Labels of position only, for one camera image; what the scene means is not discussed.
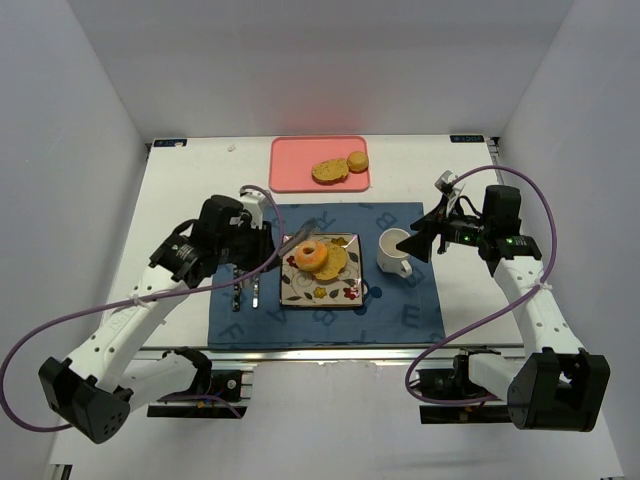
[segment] mug handle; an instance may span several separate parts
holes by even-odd
[[[413,268],[411,268],[411,265],[408,261],[403,260],[402,262],[400,262],[400,271],[398,272],[398,275],[400,275],[402,278],[407,278],[410,277],[412,273]]]

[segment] white mug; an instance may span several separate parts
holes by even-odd
[[[399,228],[390,228],[380,235],[378,241],[378,266],[387,273],[395,273],[407,278],[413,273],[409,265],[409,254],[401,252],[396,245],[409,238],[409,234]]]

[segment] plate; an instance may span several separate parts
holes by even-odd
[[[316,280],[298,269],[294,253],[282,261],[280,304],[299,308],[356,308],[362,306],[362,252],[360,237],[354,233],[319,233],[309,240],[340,245],[347,251],[347,265],[337,278]]]

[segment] white table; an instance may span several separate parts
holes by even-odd
[[[362,193],[276,194],[279,203],[423,202],[425,212],[440,199],[433,186],[451,170],[461,174],[491,163],[484,143],[451,143],[442,136],[367,136],[371,188]],[[189,139],[185,147],[152,148],[129,236],[110,300],[124,298],[137,282],[151,253],[172,229],[200,212],[213,194],[237,197],[245,184],[268,186],[273,137]],[[470,178],[465,193],[480,207],[494,172]],[[434,256],[433,268],[447,334],[506,305],[502,291],[473,248],[452,245]],[[193,295],[167,317],[145,347],[207,345],[209,294]],[[505,315],[457,343],[520,345],[513,316]]]
[[[186,147],[153,149],[110,299],[129,292],[149,255],[174,226],[196,216],[210,195],[235,196],[249,183],[266,186],[271,140],[189,139]],[[368,191],[276,195],[277,201],[422,201],[428,210],[439,200],[433,182],[445,169],[463,173],[491,161],[486,145],[454,145],[446,136],[373,136],[367,142]],[[229,151],[231,145],[235,150]],[[479,174],[465,193],[481,204],[484,186],[495,181],[493,173]],[[434,258],[433,267],[447,333],[506,304],[474,249],[453,245]],[[208,294],[188,298],[134,364],[157,358],[162,347],[205,347],[208,303]],[[514,345],[501,350],[522,355],[511,315],[460,342]],[[590,434],[521,432],[512,425],[420,425],[419,404],[402,384],[407,359],[417,352],[406,349],[404,354],[399,347],[293,350],[273,356],[210,353],[217,368],[253,369],[251,401],[241,421],[150,419],[141,409],[104,445],[93,445],[74,430],[58,434],[50,463],[72,464],[71,480],[533,480],[621,474],[602,416]],[[453,349],[442,349],[429,362],[450,365],[453,354]],[[375,363],[327,362],[336,359]]]

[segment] purple cable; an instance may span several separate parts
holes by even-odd
[[[238,412],[235,408],[231,406],[229,402],[227,402],[224,398],[220,398],[216,395],[167,395],[166,397],[162,397],[159,401],[166,402],[169,400],[180,401],[180,400],[211,400],[211,402],[220,402],[233,413],[236,418],[242,418],[240,412]]]
[[[248,278],[251,278],[256,274],[259,274],[260,272],[262,272],[262,270],[267,268],[267,266],[269,266],[273,260],[275,260],[275,258],[278,256],[278,251],[280,250],[280,246],[282,245],[282,237],[284,235],[284,220],[282,219],[282,213],[280,212],[280,209],[278,208],[278,205],[276,204],[275,200],[267,190],[261,187],[258,187],[256,185],[245,185],[244,187],[242,187],[241,190],[255,190],[257,192],[262,193],[265,197],[267,197],[267,200],[269,200],[269,202],[271,203],[271,206],[273,207],[273,210],[276,213],[276,217],[278,218],[278,225],[280,226],[279,242],[275,250],[271,254],[271,256],[267,259],[267,261],[265,261],[262,265],[260,265],[255,270],[249,273],[245,273],[244,275],[230,282],[220,283],[218,285],[209,285],[206,287],[192,288],[189,290],[182,290],[179,292],[165,292],[165,293],[155,293],[151,295],[145,295],[144,297],[138,297],[137,299],[138,301],[153,302],[156,300],[160,300],[162,298],[179,297],[181,295],[192,295],[194,293],[210,292],[211,290],[218,290],[220,288],[230,287]],[[37,425],[31,425],[30,423],[27,423],[24,420],[22,420],[20,417],[18,417],[15,414],[13,410],[11,410],[11,407],[9,406],[9,403],[7,401],[7,396],[4,390],[4,379],[7,374],[7,369],[9,368],[9,364],[11,363],[11,360],[16,355],[16,353],[18,353],[18,350],[20,350],[25,343],[27,343],[29,340],[31,340],[33,337],[35,337],[40,332],[43,332],[44,330],[47,330],[51,327],[55,327],[56,325],[60,325],[61,323],[64,323],[64,322],[68,322],[69,320],[73,320],[75,318],[85,317],[87,315],[105,312],[107,310],[112,310],[115,308],[130,307],[134,304],[135,304],[134,300],[121,300],[119,302],[107,303],[105,305],[99,305],[97,307],[87,308],[86,310],[81,310],[79,312],[70,313],[68,315],[64,315],[62,317],[56,318],[55,320],[51,320],[43,325],[40,325],[39,327],[31,330],[20,340],[18,340],[18,342],[13,347],[11,347],[11,349],[9,350],[9,353],[7,353],[7,356],[2,362],[2,366],[0,366],[0,406],[2,407],[2,410],[4,410],[4,413],[7,415],[7,417],[9,417],[9,419],[19,427],[22,427],[25,430],[29,430],[31,432],[52,433],[52,432],[60,432],[62,430],[71,428],[71,425],[59,425],[56,427],[39,427]],[[207,397],[213,397],[213,396],[207,396],[207,395],[194,396],[194,398],[203,398],[203,399],[206,399]],[[215,397],[215,398],[217,399],[216,401],[221,401],[224,404],[226,404],[234,412],[234,415],[239,417],[238,412],[233,407],[231,407],[227,402],[225,402],[221,398],[218,398],[218,397]]]
[[[558,234],[557,234],[557,230],[556,230],[556,222],[553,219],[553,213],[551,213],[551,207],[549,206],[549,202],[547,202],[547,199],[545,198],[544,194],[542,193],[540,188],[535,184],[535,182],[533,180],[531,180],[531,178],[526,176],[524,173],[521,173],[518,170],[515,170],[515,169],[510,168],[510,167],[500,167],[500,166],[496,166],[496,165],[487,165],[487,166],[484,166],[484,167],[474,168],[473,170],[468,171],[464,175],[461,175],[456,180],[454,180],[453,184],[455,185],[456,183],[464,180],[465,178],[470,177],[471,175],[474,175],[474,174],[476,174],[478,172],[482,172],[484,170],[502,170],[504,172],[509,172],[509,173],[514,174],[514,175],[517,175],[518,177],[522,178],[525,182],[527,182],[529,185],[531,185],[531,187],[538,194],[538,197],[540,197],[540,200],[542,201],[542,205],[544,206],[544,209],[547,212],[547,217],[549,218],[549,225],[551,226],[551,255],[549,256],[549,264],[548,264],[546,270],[544,271],[544,273],[542,274],[542,276],[540,277],[540,283],[544,283],[547,280],[547,278],[549,278],[549,275],[551,274],[551,270],[553,270],[553,266],[556,263],[556,251],[558,249]],[[474,399],[469,399],[469,400],[439,400],[437,398],[423,397],[422,395],[419,395],[418,393],[413,391],[413,389],[411,388],[411,386],[410,386],[411,375],[413,374],[413,371],[416,369],[418,364],[422,360],[424,360],[425,357],[427,357],[427,355],[433,353],[438,348],[443,347],[444,345],[446,345],[447,343],[455,340],[456,338],[459,338],[459,337],[463,336],[464,334],[469,333],[472,330],[475,330],[476,328],[479,328],[479,327],[481,327],[483,325],[486,325],[487,323],[492,322],[496,318],[501,317],[505,313],[508,313],[508,312],[512,311],[513,309],[515,309],[519,305],[522,305],[523,303],[528,301],[531,297],[533,297],[536,293],[538,293],[539,290],[540,290],[540,285],[534,285],[531,288],[531,290],[529,290],[527,293],[525,293],[523,296],[521,296],[517,300],[511,302],[506,307],[498,310],[495,313],[492,313],[491,315],[483,318],[482,320],[478,320],[477,322],[472,323],[471,325],[469,325],[469,326],[457,331],[456,333],[453,333],[453,334],[449,335],[446,338],[443,338],[439,342],[434,343],[429,348],[427,348],[424,352],[422,352],[420,355],[418,355],[413,362],[411,362],[411,365],[409,365],[409,369],[407,370],[407,374],[404,377],[404,386],[407,389],[407,391],[412,396],[414,396],[415,398],[417,398],[418,400],[420,400],[422,402],[433,403],[433,404],[436,404],[436,405],[466,406],[466,405],[473,405],[473,404],[476,404],[476,403],[487,402],[489,400],[495,400],[496,397],[493,396],[493,395],[488,395],[486,397],[474,398]]]

